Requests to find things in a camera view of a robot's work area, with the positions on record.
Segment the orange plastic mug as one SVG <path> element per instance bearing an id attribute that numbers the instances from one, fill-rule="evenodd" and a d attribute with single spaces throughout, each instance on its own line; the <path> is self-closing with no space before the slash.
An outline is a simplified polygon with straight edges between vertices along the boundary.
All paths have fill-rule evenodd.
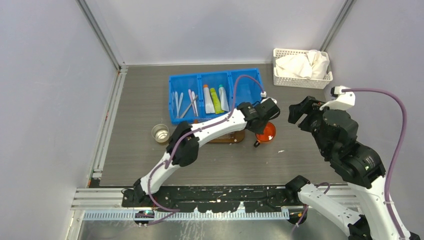
<path id="1" fill-rule="evenodd" d="M 273 123 L 268 122 L 263 130 L 263 133 L 259 134 L 256 133 L 256 141 L 253 144 L 255 148 L 257 148 L 261 144 L 267 144 L 270 143 L 276 136 L 276 127 Z"/>

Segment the brown wooden oval tray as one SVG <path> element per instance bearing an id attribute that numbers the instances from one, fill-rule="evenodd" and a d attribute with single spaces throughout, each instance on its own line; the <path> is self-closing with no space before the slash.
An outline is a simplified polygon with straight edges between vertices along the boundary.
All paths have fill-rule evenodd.
<path id="1" fill-rule="evenodd" d="M 221 123 L 218 121 L 206 121 L 202 123 L 193 124 L 191 131 L 198 130 L 194 136 L 198 138 L 200 146 L 206 143 L 236 143 L 239 139 L 237 132 L 245 129 L 246 122 L 241 120 L 225 120 Z"/>

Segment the yellow-green toothpaste tube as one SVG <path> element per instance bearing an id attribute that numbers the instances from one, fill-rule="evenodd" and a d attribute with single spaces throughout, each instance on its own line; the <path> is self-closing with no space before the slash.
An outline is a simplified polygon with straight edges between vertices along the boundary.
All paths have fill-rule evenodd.
<path id="1" fill-rule="evenodd" d="M 221 102 L 220 102 L 220 99 L 218 97 L 216 90 L 214 88 L 210 88 L 209 92 L 210 92 L 210 96 L 211 96 L 211 99 L 212 99 L 215 114 L 224 113 L 224 111 L 221 108 Z"/>

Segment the blue plastic divided bin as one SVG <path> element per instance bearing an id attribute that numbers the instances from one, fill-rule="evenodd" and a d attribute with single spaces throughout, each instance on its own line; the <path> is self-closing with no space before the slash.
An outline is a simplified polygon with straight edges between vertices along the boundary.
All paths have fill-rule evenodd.
<path id="1" fill-rule="evenodd" d="M 207 121 L 228 113 L 233 102 L 257 104 L 263 83 L 258 68 L 171 75 L 168 110 L 173 125 Z"/>

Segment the silver metal cup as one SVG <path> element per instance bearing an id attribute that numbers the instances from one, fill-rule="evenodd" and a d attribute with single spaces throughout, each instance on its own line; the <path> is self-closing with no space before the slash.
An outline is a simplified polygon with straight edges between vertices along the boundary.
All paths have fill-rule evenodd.
<path id="1" fill-rule="evenodd" d="M 154 140 L 160 144 L 166 143 L 170 137 L 169 128 L 163 123 L 155 125 L 151 130 L 151 134 Z"/>

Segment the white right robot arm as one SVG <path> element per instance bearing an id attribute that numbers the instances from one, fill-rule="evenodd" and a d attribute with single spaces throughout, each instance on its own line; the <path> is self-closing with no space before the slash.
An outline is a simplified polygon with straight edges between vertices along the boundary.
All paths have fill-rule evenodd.
<path id="1" fill-rule="evenodd" d="M 417 240 L 396 209 L 385 199 L 388 174 L 378 153 L 357 141 L 358 123 L 342 109 L 307 96 L 289 106 L 288 122 L 313 136 L 321 156 L 345 181 L 359 201 L 361 212 L 339 204 L 298 175 L 286 184 L 291 205 L 316 209 L 350 240 Z"/>

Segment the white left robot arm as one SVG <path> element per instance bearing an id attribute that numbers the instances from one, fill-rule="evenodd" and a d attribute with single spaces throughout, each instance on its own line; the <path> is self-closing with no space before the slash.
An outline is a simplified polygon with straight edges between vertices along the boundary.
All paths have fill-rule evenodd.
<path id="1" fill-rule="evenodd" d="M 222 116 L 201 123 L 179 123 L 170 136 L 169 144 L 154 168 L 133 184 L 133 200 L 141 207 L 148 207 L 165 180 L 177 169 L 189 166 L 198 158 L 199 149 L 223 135 L 248 130 L 263 134 L 267 123 L 280 114 L 277 101 L 266 97 L 252 105 L 242 102 Z"/>

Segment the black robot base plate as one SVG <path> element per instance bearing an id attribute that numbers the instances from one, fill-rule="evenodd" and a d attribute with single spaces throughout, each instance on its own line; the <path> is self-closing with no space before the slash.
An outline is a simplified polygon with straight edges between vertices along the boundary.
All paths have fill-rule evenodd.
<path id="1" fill-rule="evenodd" d="M 302 205 L 293 191 L 276 185 L 162 186 L 152 196 L 161 206 L 181 213 L 233 213 L 239 207 L 247 213 L 272 213 Z"/>

